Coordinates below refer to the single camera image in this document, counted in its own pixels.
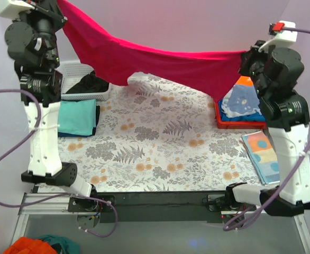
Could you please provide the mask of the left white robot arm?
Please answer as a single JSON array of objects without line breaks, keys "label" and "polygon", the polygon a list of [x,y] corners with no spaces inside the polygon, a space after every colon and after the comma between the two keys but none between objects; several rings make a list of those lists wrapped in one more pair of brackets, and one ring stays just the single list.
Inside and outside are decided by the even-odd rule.
[{"label": "left white robot arm", "polygon": [[5,42],[20,88],[31,93],[37,104],[21,96],[33,133],[30,162],[21,180],[58,186],[81,195],[80,205],[91,212],[98,207],[93,186],[80,177],[77,166],[62,162],[58,151],[58,114],[61,105],[62,74],[56,32],[67,19],[56,1],[0,1],[0,16],[12,24],[5,31]]}]

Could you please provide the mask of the magenta t shirt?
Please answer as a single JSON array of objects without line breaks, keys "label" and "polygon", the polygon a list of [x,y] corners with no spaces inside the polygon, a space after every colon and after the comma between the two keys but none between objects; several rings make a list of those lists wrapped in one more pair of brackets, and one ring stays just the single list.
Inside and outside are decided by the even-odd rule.
[{"label": "magenta t shirt", "polygon": [[171,52],[110,35],[82,10],[68,1],[58,1],[67,18],[63,31],[82,64],[97,77],[126,86],[136,72],[152,74],[188,86],[221,100],[240,78],[243,51]]}]

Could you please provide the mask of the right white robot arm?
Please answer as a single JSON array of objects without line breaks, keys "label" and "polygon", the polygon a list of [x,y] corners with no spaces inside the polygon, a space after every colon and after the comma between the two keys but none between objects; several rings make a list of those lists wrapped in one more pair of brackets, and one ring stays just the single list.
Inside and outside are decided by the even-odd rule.
[{"label": "right white robot arm", "polygon": [[258,40],[241,55],[239,74],[250,77],[256,90],[277,155],[280,184],[270,189],[231,184],[224,200],[234,211],[247,203],[271,216],[292,217],[310,210],[310,115],[306,99],[294,89],[304,65],[297,51],[287,46],[263,50],[263,44]]}]

